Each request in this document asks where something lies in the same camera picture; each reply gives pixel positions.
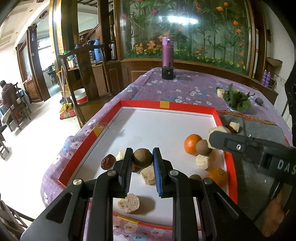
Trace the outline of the person's right hand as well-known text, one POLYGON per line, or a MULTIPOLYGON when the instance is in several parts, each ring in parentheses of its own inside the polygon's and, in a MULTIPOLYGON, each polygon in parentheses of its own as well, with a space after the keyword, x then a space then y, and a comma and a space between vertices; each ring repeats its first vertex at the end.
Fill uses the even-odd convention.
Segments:
POLYGON ((281 239, 291 236, 295 225, 295 192, 283 186, 279 194, 264 210, 264 223, 261 229, 264 237, 281 239))

